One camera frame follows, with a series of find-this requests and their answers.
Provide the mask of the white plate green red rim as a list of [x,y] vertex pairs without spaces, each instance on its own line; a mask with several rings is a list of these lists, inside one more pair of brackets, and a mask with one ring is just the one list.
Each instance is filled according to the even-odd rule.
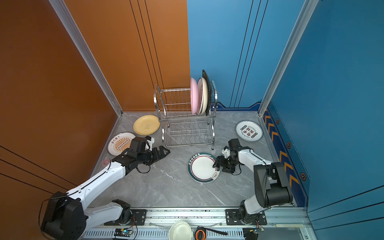
[[197,153],[188,162],[190,177],[199,183],[207,184],[215,181],[221,173],[220,168],[214,167],[216,156],[211,153]]

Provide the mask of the chrome two-tier dish rack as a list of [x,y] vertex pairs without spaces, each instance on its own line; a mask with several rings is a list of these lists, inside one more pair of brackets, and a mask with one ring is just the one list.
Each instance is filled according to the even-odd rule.
[[154,104],[161,123],[163,144],[170,147],[210,146],[215,148],[215,120],[218,93],[214,81],[208,80],[211,104],[200,115],[191,113],[190,88],[155,87]]

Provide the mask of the white plate red characters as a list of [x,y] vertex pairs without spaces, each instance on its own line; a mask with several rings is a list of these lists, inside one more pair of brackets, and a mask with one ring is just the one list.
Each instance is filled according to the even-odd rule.
[[263,137],[262,128],[253,121],[244,120],[236,125],[236,134],[246,142],[257,142]]

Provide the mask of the pink round plate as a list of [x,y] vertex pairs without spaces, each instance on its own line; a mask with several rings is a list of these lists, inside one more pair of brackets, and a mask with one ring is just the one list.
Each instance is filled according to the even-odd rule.
[[192,115],[195,115],[198,111],[198,106],[199,106],[199,92],[198,92],[198,83],[194,78],[191,78],[190,97],[191,97],[191,113]]

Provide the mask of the cream round plate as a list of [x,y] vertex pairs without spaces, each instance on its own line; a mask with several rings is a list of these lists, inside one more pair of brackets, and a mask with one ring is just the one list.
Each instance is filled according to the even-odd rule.
[[204,87],[204,91],[203,91],[203,94],[204,94],[204,97],[203,97],[203,109],[202,109],[202,114],[206,114],[206,110],[207,110],[207,107],[208,107],[208,97],[209,97],[209,87],[208,87],[208,82],[205,78],[202,78],[203,79],[203,87]]

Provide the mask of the black square floral plate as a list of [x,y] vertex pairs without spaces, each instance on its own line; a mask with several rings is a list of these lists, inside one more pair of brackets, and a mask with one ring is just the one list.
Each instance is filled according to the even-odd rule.
[[208,87],[208,98],[207,98],[207,108],[206,108],[206,111],[205,111],[205,114],[206,116],[208,116],[210,114],[210,111],[211,111],[211,104],[212,104],[212,84],[211,84],[211,81],[208,77],[208,74],[205,70],[203,70],[203,78],[206,80],[207,82],[207,87]]

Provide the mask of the white plate green cloud outline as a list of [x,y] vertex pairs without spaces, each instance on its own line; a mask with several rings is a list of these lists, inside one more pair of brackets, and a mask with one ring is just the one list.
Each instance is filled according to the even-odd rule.
[[197,110],[197,114],[198,114],[198,115],[201,113],[201,109],[202,109],[203,97],[204,97],[203,91],[204,91],[204,87],[203,87],[203,79],[202,79],[202,78],[199,78],[199,81],[198,81],[198,93],[199,93],[199,97],[198,97],[198,110]]

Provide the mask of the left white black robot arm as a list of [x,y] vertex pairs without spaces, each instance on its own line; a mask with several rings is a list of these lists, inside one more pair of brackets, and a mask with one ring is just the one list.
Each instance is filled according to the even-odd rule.
[[78,240],[84,232],[104,223],[126,225],[133,222],[131,206],[122,200],[95,208],[90,204],[138,165],[149,167],[170,154],[170,150],[163,146],[153,147],[154,142],[150,136],[135,137],[130,147],[113,158],[102,171],[66,193],[54,193],[47,200],[44,216],[38,217],[42,235],[49,240]]

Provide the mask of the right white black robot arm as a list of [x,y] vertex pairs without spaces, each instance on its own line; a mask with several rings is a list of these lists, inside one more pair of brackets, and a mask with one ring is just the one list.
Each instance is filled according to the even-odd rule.
[[241,146],[238,139],[232,139],[228,144],[215,160],[213,168],[233,175],[236,167],[245,166],[254,174],[255,194],[239,206],[238,218],[242,223],[256,223],[266,210],[293,202],[283,163],[262,158],[250,147]]

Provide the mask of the yellow round plate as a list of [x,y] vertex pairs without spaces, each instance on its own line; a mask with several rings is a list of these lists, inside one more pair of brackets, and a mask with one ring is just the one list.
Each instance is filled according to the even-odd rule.
[[133,125],[134,131],[138,135],[151,135],[155,133],[160,127],[158,117],[153,115],[146,115],[138,118]]

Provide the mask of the white plate orange sunburst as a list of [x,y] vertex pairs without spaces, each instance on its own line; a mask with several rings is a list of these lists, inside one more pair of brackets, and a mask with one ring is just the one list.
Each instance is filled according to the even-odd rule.
[[112,156],[118,156],[131,146],[131,142],[135,137],[136,136],[130,132],[115,135],[108,144],[108,153]]

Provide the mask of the green circuit board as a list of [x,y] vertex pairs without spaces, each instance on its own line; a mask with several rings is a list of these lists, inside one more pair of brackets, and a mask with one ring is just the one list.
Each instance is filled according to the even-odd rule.
[[127,239],[134,235],[134,231],[128,228],[115,229],[114,239]]

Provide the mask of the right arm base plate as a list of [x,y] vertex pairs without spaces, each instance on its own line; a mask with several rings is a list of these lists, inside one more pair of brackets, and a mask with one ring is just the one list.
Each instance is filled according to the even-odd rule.
[[226,209],[226,222],[228,226],[237,226],[237,225],[261,225],[266,226],[267,218],[265,212],[254,215],[244,215],[242,216],[239,209]]

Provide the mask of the white bowl on rail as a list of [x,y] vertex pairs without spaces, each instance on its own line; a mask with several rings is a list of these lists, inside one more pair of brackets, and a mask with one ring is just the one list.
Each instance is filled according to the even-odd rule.
[[184,221],[176,222],[169,230],[169,240],[191,240],[192,237],[191,226]]

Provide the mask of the aluminium mounting rail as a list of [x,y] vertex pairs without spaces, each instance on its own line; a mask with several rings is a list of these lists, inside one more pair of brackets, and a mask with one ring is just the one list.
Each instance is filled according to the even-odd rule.
[[[190,226],[202,227],[226,227],[226,209],[237,209],[230,207],[190,207],[190,208],[147,208],[146,221],[143,226],[167,228],[178,221],[187,222]],[[128,226],[104,226],[104,223],[113,221],[104,218],[97,221],[96,214],[87,211],[88,216],[85,230],[88,231],[98,227],[128,227]],[[278,228],[305,228],[311,227],[310,220],[303,208],[276,207],[265,211],[267,225],[265,227]]]

